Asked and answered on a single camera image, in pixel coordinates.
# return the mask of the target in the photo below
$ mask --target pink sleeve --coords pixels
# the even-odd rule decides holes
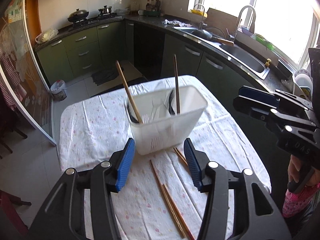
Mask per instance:
[[[319,188],[320,182],[313,187],[305,186],[298,194],[291,193],[287,190],[282,207],[282,216],[285,218],[292,217],[303,210],[310,203],[313,195]]]

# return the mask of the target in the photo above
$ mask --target window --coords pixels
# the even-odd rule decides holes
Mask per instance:
[[[314,47],[319,23],[310,0],[196,0],[205,8],[215,8],[238,17],[241,8],[252,5],[256,10],[255,33],[272,42],[279,56],[298,69],[308,62],[308,47]],[[252,20],[251,10],[242,14],[241,25]]]

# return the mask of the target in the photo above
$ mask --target floral tablecloth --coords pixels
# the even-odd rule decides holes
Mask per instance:
[[[179,85],[193,85],[208,101],[208,107],[190,134],[195,149],[207,153],[232,171],[245,168],[254,170],[260,181],[271,191],[270,178],[258,154],[231,115],[195,77],[180,76]],[[130,87],[133,95],[175,87],[174,78],[147,82]],[[124,89],[96,96],[68,106],[60,121],[60,165],[65,170],[92,169],[113,152],[123,149],[132,137],[127,120]],[[186,167],[173,150],[149,155],[136,154],[125,187],[112,195],[114,210],[122,239],[181,239],[170,212],[161,196],[152,173],[152,159],[163,184],[168,185],[181,215],[194,238],[197,237],[207,195],[193,186]],[[228,224],[226,238],[232,233],[234,204],[229,191]],[[86,235],[93,239],[90,216],[90,190],[85,192]]]

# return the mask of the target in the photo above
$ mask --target black granite countertop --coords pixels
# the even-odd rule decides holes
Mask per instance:
[[[117,22],[117,21],[131,21],[131,22],[137,22],[139,24],[145,25],[147,27],[155,28],[160,31],[163,31],[167,34],[170,34],[178,39],[181,39],[185,42],[190,43],[192,46],[195,46],[202,51],[214,56],[214,57],[219,57],[219,60],[225,63],[227,66],[232,68],[234,71],[239,73],[242,77],[244,77],[247,81],[249,81],[254,87],[257,89],[262,89],[265,91],[275,91],[276,89],[283,90],[283,91],[288,91],[284,85],[282,85],[281,81],[276,77],[275,73],[273,73],[273,69],[271,68],[268,75],[264,80],[259,78],[255,73],[251,72],[247,67],[245,67],[243,64],[241,64],[239,61],[234,60],[234,59],[228,59],[228,55],[219,48],[219,46],[212,46],[211,44],[208,44],[207,42],[204,42],[201,39],[197,39],[191,35],[187,35],[177,29],[174,29],[172,25],[165,25],[162,22],[165,20],[173,20],[173,19],[178,19],[181,20],[185,23],[189,23],[187,20],[179,19],[177,17],[173,16],[164,16],[164,17],[146,17],[146,16],[130,16],[126,15],[123,16],[122,18],[118,19],[106,19],[98,22],[94,22],[91,24],[87,24],[85,26],[82,26],[77,29],[70,30],[70,26],[66,26],[62,29],[59,30],[59,33],[57,36],[55,36],[52,40],[37,44],[35,46],[35,51],[39,51],[40,49],[44,48],[45,46],[54,43],[55,41],[58,41],[70,34],[92,28],[98,25],[103,25],[106,23],[111,23],[111,22]]]

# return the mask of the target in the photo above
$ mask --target small faucet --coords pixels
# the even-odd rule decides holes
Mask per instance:
[[[196,7],[197,5],[201,5],[202,7],[203,7],[203,14],[202,14],[202,20],[201,20],[201,22],[200,22],[200,24],[199,24],[199,30],[202,30],[202,25],[203,25],[203,17],[204,17],[204,13],[205,13],[205,9],[204,9],[204,6],[203,6],[203,4],[201,4],[201,3],[197,3],[197,4],[195,4],[195,6],[194,7]]]
[[[241,15],[243,13],[243,11],[247,8],[250,8],[252,10],[253,13],[253,18],[252,18],[252,23],[249,27],[249,32],[254,33],[254,23],[256,21],[256,10],[254,9],[254,7],[252,5],[246,5],[244,6],[239,13],[238,19],[237,19],[237,23],[236,23],[236,28],[235,28],[235,32],[233,33],[233,38],[231,39],[232,41],[234,41],[236,39],[236,34],[237,34],[237,30],[239,28],[239,24],[240,24],[240,20],[241,20]]]

